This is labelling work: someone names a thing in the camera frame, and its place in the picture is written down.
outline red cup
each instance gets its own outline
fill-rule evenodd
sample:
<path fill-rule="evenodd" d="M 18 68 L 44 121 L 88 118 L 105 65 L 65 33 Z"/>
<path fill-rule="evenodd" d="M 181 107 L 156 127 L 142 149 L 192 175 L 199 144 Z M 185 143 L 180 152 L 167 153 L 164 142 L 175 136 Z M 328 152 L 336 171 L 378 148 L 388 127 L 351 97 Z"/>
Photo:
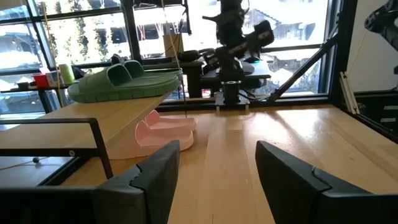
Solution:
<path fill-rule="evenodd" d="M 47 81 L 46 75 L 34 75 L 37 88 L 47 88 L 50 87 L 49 82 Z"/>

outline pink slipper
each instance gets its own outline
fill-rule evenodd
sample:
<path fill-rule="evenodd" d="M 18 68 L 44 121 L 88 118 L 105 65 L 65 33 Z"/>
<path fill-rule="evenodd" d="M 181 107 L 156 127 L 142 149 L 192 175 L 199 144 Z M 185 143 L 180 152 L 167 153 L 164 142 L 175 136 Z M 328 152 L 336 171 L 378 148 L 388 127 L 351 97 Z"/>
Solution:
<path fill-rule="evenodd" d="M 140 145 L 140 156 L 149 156 L 168 144 L 170 141 L 179 140 L 180 150 L 186 150 L 193 144 L 192 131 L 187 127 L 155 129 L 140 121 L 136 126 L 136 140 Z"/>
<path fill-rule="evenodd" d="M 197 128 L 195 118 L 162 118 L 156 110 L 153 110 L 145 117 L 145 122 L 151 130 L 186 127 L 194 131 Z"/>

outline black metal rail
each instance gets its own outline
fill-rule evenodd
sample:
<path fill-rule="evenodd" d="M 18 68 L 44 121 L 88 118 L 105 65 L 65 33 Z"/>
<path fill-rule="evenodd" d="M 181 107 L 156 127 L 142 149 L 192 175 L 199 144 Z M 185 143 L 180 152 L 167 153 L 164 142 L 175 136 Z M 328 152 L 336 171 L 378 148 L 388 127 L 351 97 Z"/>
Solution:
<path fill-rule="evenodd" d="M 62 119 L 16 119 L 0 121 L 2 124 L 79 124 L 88 123 L 93 133 L 96 148 L 5 148 L 0 149 L 0 156 L 51 156 L 51 157 L 99 157 L 107 179 L 113 177 L 106 146 L 100 126 L 95 118 L 62 118 Z"/>

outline wooden table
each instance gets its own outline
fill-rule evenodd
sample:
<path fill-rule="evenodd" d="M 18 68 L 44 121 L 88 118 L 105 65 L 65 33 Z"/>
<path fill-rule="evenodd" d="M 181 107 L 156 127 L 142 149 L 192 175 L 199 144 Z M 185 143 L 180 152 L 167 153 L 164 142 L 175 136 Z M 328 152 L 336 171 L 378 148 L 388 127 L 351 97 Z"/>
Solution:
<path fill-rule="evenodd" d="M 160 97 L 142 98 L 136 100 L 110 101 L 104 103 L 74 103 L 40 118 L 96 118 L 107 147 L 109 157 L 116 157 L 118 151 L 122 156 L 131 156 L 128 149 L 134 147 L 134 132 L 136 124 L 143 120 L 169 94 Z M 93 134 L 88 124 L 22 124 L 7 131 L 0 132 L 0 150 L 15 148 L 64 148 L 64 147 L 96 147 Z M 0 169 L 20 164 L 32 158 L 2 158 Z M 43 166 L 14 167 L 0 170 L 0 178 L 14 178 L 11 185 L 37 185 L 50 174 L 68 162 L 70 158 L 45 159 Z"/>
<path fill-rule="evenodd" d="M 181 153 L 169 223 L 274 223 L 257 174 L 258 140 L 372 193 L 398 193 L 398 146 L 333 106 L 188 115 L 198 121 L 196 142 Z M 111 165 L 120 174 L 142 159 Z M 94 158 L 64 185 L 96 186 L 105 180 Z"/>

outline green slipper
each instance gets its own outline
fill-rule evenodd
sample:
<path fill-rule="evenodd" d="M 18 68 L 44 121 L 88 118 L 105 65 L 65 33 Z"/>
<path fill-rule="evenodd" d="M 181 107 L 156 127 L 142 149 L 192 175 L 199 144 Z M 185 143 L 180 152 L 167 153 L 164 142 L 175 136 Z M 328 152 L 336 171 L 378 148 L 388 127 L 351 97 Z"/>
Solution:
<path fill-rule="evenodd" d="M 166 68 L 144 71 L 142 65 L 135 61 L 129 60 L 123 63 L 125 68 L 129 71 L 131 78 L 142 78 L 142 77 L 159 77 L 176 75 L 180 80 L 182 80 L 182 69 L 181 68 Z"/>
<path fill-rule="evenodd" d="M 179 85 L 176 74 L 131 78 L 128 70 L 117 64 L 82 78 L 68 88 L 68 94 L 79 103 L 96 103 L 161 96 L 174 91 Z"/>

